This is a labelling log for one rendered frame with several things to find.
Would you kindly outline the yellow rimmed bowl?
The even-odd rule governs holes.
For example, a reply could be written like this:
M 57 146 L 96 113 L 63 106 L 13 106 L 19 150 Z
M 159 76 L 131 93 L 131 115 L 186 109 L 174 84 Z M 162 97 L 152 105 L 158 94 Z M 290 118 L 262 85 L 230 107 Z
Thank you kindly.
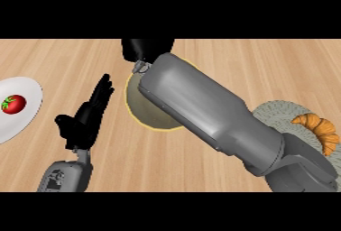
M 144 127 L 161 132 L 195 127 L 195 119 L 202 117 L 195 105 L 202 99 L 203 77 L 192 63 L 171 53 L 161 55 L 153 64 L 135 62 L 127 80 L 125 104 Z

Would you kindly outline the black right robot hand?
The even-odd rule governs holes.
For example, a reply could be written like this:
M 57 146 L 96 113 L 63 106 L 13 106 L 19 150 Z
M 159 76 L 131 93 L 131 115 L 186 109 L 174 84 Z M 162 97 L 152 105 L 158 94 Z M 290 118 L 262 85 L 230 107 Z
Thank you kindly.
M 171 51 L 172 44 L 174 39 L 122 39 L 124 60 L 153 63 L 158 56 Z

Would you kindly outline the red tomato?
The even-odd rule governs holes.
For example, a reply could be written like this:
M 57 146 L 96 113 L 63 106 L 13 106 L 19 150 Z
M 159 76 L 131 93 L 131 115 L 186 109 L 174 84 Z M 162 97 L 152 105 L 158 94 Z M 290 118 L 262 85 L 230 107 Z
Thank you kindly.
M 25 105 L 26 105 L 26 100 L 23 96 L 11 95 L 6 97 L 1 103 L 1 111 L 9 115 L 14 115 L 25 108 Z

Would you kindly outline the white plate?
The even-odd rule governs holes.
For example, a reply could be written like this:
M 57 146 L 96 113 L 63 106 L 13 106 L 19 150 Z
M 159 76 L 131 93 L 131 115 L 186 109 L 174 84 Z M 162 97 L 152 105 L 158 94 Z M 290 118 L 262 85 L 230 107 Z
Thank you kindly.
M 26 100 L 25 108 L 14 115 L 1 111 L 1 103 L 11 95 L 20 95 Z M 34 79 L 13 77 L 0 80 L 0 143 L 10 140 L 32 122 L 41 104 L 42 88 Z

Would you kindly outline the orange croissant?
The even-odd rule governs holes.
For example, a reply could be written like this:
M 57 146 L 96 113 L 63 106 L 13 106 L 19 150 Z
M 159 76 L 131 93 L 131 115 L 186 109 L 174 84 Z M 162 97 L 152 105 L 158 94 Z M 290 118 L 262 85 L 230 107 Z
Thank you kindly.
M 301 125 L 316 135 L 321 146 L 321 153 L 324 156 L 329 156 L 339 144 L 339 135 L 335 133 L 333 123 L 313 113 L 298 115 L 290 123 Z

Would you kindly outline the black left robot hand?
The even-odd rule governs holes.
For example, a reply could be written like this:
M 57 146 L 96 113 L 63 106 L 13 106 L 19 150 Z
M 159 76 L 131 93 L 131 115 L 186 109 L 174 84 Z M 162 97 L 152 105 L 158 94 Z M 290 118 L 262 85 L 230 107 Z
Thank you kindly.
M 65 148 L 68 150 L 88 150 L 96 142 L 103 111 L 115 91 L 109 78 L 107 74 L 102 75 L 90 99 L 81 104 L 75 116 L 57 115 L 54 118 L 60 137 L 66 140 Z

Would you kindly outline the grey woven placemat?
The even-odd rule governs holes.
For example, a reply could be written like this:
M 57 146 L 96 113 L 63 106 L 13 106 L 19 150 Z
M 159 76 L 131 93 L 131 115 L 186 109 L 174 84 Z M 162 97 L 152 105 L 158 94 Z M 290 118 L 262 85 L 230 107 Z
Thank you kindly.
M 301 126 L 290 123 L 293 118 L 302 114 L 310 113 L 310 110 L 290 101 L 274 100 L 267 101 L 254 110 L 254 117 L 280 133 L 293 134 L 319 152 L 321 152 L 321 144 L 317 136 Z M 338 177 L 336 191 L 341 192 L 341 137 L 339 144 L 326 160 L 333 165 Z

